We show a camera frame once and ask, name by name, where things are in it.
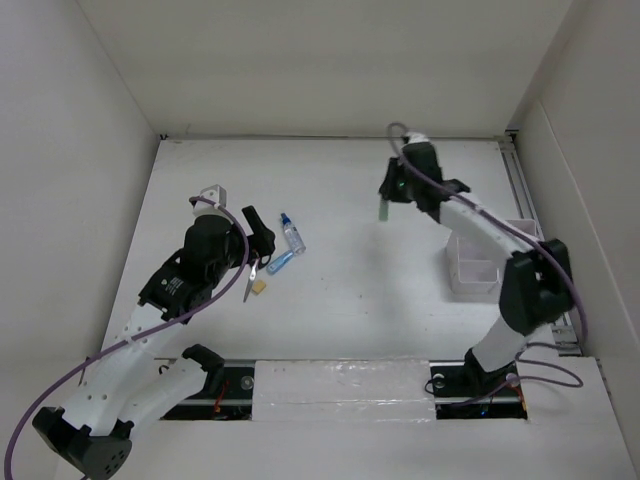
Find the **clear spray bottle blue cap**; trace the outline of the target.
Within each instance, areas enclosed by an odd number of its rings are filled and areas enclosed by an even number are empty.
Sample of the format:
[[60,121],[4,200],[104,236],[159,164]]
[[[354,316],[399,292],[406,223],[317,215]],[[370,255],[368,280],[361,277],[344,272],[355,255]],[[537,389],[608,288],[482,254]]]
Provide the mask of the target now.
[[306,251],[306,245],[304,244],[297,227],[286,213],[281,213],[280,217],[283,234],[290,250],[295,256],[303,254]]

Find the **blue correction tape dispenser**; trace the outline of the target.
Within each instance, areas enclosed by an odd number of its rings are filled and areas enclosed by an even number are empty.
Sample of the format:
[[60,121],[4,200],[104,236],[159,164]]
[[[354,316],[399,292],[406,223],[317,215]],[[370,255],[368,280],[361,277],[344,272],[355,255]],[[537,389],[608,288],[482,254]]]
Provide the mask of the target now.
[[266,271],[268,275],[275,275],[278,273],[293,257],[295,256],[294,252],[288,250],[277,258],[272,260],[269,265],[266,267]]

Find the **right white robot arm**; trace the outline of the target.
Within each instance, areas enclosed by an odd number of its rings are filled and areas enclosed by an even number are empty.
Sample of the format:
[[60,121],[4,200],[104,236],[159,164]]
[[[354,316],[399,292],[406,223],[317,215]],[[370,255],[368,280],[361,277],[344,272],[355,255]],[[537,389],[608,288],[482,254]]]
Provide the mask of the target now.
[[412,203],[436,223],[479,248],[498,268],[499,317],[464,357],[459,375],[480,399],[514,380],[509,369],[542,326],[582,307],[573,284],[569,252],[557,240],[541,241],[496,217],[457,179],[445,179],[434,144],[405,133],[379,188],[383,203]]

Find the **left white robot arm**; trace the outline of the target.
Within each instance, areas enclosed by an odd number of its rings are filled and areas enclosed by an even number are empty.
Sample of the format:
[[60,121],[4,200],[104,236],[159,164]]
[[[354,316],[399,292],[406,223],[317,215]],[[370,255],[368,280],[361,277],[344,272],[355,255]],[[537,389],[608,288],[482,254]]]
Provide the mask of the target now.
[[49,448],[86,479],[112,478],[144,428],[188,397],[212,396],[224,385],[224,359],[201,344],[186,348],[149,385],[141,383],[193,316],[229,290],[228,271],[258,270],[275,251],[275,234],[254,207],[242,210],[245,231],[219,203],[194,197],[191,204],[195,220],[182,247],[144,285],[115,344],[70,398],[33,418]]

